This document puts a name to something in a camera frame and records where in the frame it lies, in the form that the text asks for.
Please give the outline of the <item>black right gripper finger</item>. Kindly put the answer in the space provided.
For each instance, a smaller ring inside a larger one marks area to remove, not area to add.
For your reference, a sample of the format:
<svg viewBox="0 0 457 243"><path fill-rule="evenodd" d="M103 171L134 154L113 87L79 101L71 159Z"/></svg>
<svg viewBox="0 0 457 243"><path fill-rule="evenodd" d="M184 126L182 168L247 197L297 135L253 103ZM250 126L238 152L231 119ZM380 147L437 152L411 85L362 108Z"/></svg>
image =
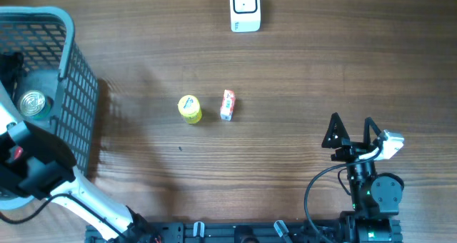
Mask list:
<svg viewBox="0 0 457 243"><path fill-rule="evenodd" d="M381 130L378 128L376 123L371 117L365 118L364 122L364 127L363 127L363 143L364 144L370 144L371 141L371 133L370 131L373 131L373 133L376 136L379 136L381 134Z"/></svg>
<svg viewBox="0 0 457 243"><path fill-rule="evenodd" d="M331 115L327 132L323 138L321 147L337 149L350 145L350 137L337 112Z"/></svg>

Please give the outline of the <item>red white small carton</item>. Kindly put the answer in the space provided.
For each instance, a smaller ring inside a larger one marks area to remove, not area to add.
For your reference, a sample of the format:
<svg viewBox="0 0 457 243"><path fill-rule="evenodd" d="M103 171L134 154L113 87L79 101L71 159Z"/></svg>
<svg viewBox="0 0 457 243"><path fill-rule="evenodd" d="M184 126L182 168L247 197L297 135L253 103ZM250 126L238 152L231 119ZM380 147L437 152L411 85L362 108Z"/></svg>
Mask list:
<svg viewBox="0 0 457 243"><path fill-rule="evenodd" d="M236 96L232 90L225 89L220 108L220 116L223 120L231 121L236 103Z"/></svg>

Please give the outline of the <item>yellow lidded jar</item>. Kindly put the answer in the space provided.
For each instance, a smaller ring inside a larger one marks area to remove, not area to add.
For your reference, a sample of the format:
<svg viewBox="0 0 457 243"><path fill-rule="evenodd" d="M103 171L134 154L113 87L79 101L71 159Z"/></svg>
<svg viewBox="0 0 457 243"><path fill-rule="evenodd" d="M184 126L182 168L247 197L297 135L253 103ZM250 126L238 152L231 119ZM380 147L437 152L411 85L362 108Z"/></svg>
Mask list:
<svg viewBox="0 0 457 243"><path fill-rule="evenodd" d="M196 124L201 120L202 110L199 100L195 96L183 96L177 106L181 117L187 124Z"/></svg>

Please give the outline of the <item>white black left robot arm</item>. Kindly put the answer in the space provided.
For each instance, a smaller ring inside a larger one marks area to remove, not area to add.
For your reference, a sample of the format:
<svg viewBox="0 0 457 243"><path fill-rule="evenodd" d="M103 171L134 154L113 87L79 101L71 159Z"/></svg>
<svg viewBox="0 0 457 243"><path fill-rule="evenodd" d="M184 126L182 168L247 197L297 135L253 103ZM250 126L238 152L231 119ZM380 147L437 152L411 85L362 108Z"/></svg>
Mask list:
<svg viewBox="0 0 457 243"><path fill-rule="evenodd" d="M159 232L140 214L106 196L79 171L62 139L19 113L11 96L22 66L22 54L1 55L1 190L41 199L44 207L58 204L107 242L160 242Z"/></svg>

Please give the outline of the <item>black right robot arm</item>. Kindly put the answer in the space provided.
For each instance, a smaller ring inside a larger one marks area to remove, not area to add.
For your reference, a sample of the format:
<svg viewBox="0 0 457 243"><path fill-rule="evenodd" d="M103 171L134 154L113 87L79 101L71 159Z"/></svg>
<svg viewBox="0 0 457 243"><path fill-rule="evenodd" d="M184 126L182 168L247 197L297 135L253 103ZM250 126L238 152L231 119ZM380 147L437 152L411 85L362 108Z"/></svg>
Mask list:
<svg viewBox="0 0 457 243"><path fill-rule="evenodd" d="M351 211L341 212L333 229L323 234L334 242L399 242L399 213L404 190L403 180L392 173L378 173L375 163L391 159L404 145L402 134L380 130L372 118L364 122L363 141L353 142L337 113L331 115L322 142L334 149L333 162L341 162L347 171Z"/></svg>

